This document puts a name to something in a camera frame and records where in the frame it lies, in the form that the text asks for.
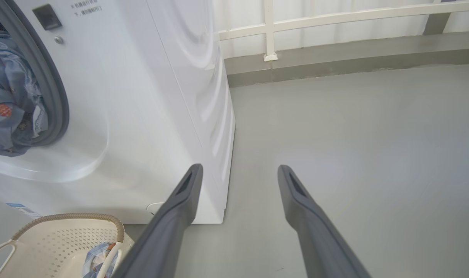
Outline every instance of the gray baseboard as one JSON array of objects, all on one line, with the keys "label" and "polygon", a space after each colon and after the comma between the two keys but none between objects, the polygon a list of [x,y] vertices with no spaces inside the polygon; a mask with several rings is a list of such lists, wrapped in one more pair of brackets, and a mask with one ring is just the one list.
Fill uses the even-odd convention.
[{"label": "gray baseboard", "polygon": [[469,32],[329,44],[225,60],[230,87],[428,65],[469,64]]}]

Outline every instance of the front-loading washing machine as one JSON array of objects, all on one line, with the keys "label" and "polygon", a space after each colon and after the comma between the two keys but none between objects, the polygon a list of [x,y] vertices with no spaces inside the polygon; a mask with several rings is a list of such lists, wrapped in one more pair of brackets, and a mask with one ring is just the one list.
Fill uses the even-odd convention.
[{"label": "front-loading washing machine", "polygon": [[194,223],[224,220],[235,115],[210,0],[0,0],[49,129],[0,156],[0,200],[146,224],[194,163]]}]

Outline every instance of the perforated basket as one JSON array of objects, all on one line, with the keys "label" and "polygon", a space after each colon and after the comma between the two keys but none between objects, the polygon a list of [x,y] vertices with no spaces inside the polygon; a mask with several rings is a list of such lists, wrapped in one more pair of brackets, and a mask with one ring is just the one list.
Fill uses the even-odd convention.
[{"label": "perforated basket", "polygon": [[87,252],[101,243],[116,243],[97,278],[118,254],[116,270],[134,241],[118,218],[97,213],[68,213],[38,218],[0,245],[12,251],[0,269],[0,278],[81,278]]}]

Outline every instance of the clothes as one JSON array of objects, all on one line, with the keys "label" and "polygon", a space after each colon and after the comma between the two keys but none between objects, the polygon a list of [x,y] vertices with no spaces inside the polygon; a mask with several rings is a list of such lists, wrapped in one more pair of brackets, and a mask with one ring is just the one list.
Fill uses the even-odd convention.
[{"label": "clothes", "polygon": [[[109,252],[114,247],[113,244],[102,243],[97,245],[96,247],[92,248],[88,253],[87,257],[85,257],[85,263],[83,264],[82,269],[82,277],[83,278],[95,278],[99,274],[100,268],[104,263],[104,260],[107,258]],[[118,255],[116,255],[106,271],[105,278],[111,278],[112,271],[114,269],[114,265],[116,264],[116,259]]]},{"label": "clothes", "polygon": [[47,128],[35,75],[12,37],[0,31],[0,155],[26,153],[32,139]]}]

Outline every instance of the metal railing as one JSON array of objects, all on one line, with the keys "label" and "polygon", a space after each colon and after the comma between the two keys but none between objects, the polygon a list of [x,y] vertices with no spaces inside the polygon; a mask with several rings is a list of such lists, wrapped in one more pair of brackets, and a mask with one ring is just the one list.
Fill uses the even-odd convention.
[{"label": "metal railing", "polygon": [[264,0],[264,24],[223,30],[219,32],[219,37],[221,40],[225,40],[265,34],[267,52],[264,55],[264,61],[274,61],[277,60],[277,54],[274,49],[274,32],[353,21],[425,14],[446,14],[461,11],[469,11],[469,1],[441,3],[440,0],[434,0],[432,4],[323,14],[274,22],[273,0]]}]

